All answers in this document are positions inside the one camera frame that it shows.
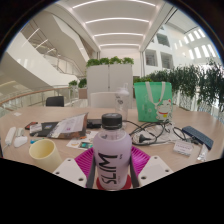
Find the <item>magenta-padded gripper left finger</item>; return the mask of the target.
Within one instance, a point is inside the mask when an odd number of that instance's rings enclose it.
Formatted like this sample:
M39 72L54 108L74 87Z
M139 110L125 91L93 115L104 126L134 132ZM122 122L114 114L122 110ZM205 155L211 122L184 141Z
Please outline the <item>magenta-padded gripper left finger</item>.
M54 174L84 188L92 188L95 179L95 159L90 148L76 158L67 158Z

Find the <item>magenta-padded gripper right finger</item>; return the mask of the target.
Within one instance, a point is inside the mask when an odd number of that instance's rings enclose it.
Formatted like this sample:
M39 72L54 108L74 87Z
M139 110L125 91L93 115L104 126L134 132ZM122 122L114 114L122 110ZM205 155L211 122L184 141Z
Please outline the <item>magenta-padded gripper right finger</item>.
M131 149L130 174L134 188L143 187L172 174L172 169L158 156L149 156L140 149Z

